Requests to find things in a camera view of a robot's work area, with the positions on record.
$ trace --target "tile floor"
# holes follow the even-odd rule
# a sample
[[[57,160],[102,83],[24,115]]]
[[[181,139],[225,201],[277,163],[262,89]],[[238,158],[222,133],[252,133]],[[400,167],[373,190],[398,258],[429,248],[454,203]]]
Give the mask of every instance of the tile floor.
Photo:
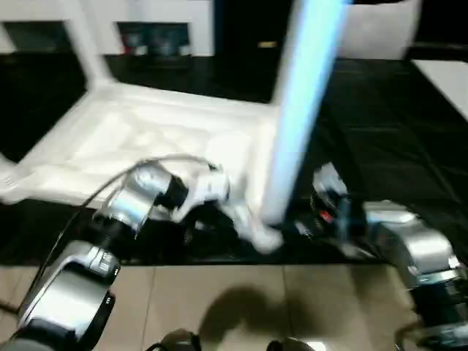
[[[34,272],[1,269],[0,298],[20,303]],[[285,336],[321,341],[326,351],[391,351],[393,332],[415,320],[385,266],[125,267],[113,292],[99,351],[144,350],[177,328],[199,333],[204,351],[263,351]],[[0,314],[0,340],[14,329]]]

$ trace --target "black countertop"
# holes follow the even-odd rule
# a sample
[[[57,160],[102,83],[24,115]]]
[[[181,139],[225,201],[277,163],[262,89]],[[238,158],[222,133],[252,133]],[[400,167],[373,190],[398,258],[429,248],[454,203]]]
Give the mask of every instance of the black countertop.
[[[250,67],[227,72],[226,65],[214,58],[194,58],[183,69],[154,67],[151,74],[134,61],[107,59],[121,81],[229,99],[267,102],[276,79],[269,69]],[[63,71],[59,76],[65,79],[65,75]],[[79,85],[70,89],[70,96],[80,95],[83,84]],[[60,94],[64,94],[68,85],[59,86]],[[41,128],[48,130],[61,114],[41,108],[48,116]],[[27,116],[28,108],[23,110]],[[34,138],[28,140],[26,135],[17,148],[14,143],[9,148],[12,153],[28,150],[23,143],[34,144]],[[332,161],[354,194],[409,206],[446,234],[458,254],[467,259],[468,171],[464,158],[468,153],[463,152],[464,140],[468,140],[466,121],[410,62],[338,60],[296,182],[287,221],[311,219],[308,202],[314,169]],[[73,211],[71,206],[37,200],[1,205],[0,223],[4,227],[0,263],[37,264]],[[151,222],[124,262],[346,262],[331,245],[299,235],[290,225],[284,230],[284,238],[284,247],[265,257],[249,244],[236,240],[229,230],[188,233],[186,228],[174,224]]]

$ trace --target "white object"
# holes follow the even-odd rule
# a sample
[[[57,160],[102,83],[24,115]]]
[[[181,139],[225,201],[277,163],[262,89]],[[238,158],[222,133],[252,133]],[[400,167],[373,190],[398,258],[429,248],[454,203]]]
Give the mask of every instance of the white object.
[[[327,347],[321,341],[306,341],[306,344],[308,344],[314,351],[327,351]]]
[[[261,254],[270,254],[283,244],[281,232],[267,227],[255,216],[245,201],[228,202],[221,210],[233,221],[235,231]]]
[[[27,17],[26,5],[2,11],[9,10],[6,4],[12,1],[27,2],[33,9],[45,6],[42,1],[4,0],[0,20]],[[275,98],[269,105],[117,83],[100,55],[99,35],[90,24],[99,18],[83,9],[86,0],[56,3],[60,6],[53,9],[53,17],[67,26],[88,91],[16,166],[29,176],[4,192],[5,200],[33,197],[77,205],[139,159],[184,152],[222,165],[234,184],[246,181],[244,207],[259,221],[246,226],[260,226],[260,218],[270,223],[282,220],[333,63],[345,1],[296,1]],[[42,9],[36,16],[44,14]],[[183,179],[199,169],[165,167]],[[91,206],[100,206],[107,194],[103,192]],[[276,240],[272,237],[265,230],[264,239]]]
[[[338,195],[346,195],[348,189],[343,182],[335,166],[332,163],[323,165],[318,171],[314,173],[314,180],[312,183],[317,194],[327,193],[334,191]]]
[[[468,64],[460,61],[416,60],[418,69],[468,120]]]
[[[338,52],[348,59],[402,59],[419,25],[421,0],[348,7]]]
[[[172,213],[172,220],[179,223],[195,207],[207,201],[225,202],[229,194],[229,178],[226,173],[212,171],[198,175],[187,184],[189,193],[180,208]]]

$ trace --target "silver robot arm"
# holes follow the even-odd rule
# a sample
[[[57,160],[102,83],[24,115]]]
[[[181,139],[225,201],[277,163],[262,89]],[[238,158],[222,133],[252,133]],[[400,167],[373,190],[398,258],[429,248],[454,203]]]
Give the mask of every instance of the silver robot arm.
[[[353,200],[330,167],[316,173],[312,203],[329,216],[333,242],[348,258],[378,257],[396,267],[420,318],[421,344],[468,350],[466,269],[447,237],[402,205]]]
[[[33,284],[19,309],[18,331],[3,348],[0,345],[1,351],[91,350],[115,302],[110,286],[121,268],[118,258],[155,206],[181,222],[194,207],[214,201],[232,219],[240,238],[255,246],[261,235],[262,248],[278,247],[280,233],[253,216],[236,216],[249,211],[245,203],[230,203],[229,189],[227,175],[219,170],[201,173],[186,186],[158,162],[135,168],[94,213],[83,240],[68,244]]]

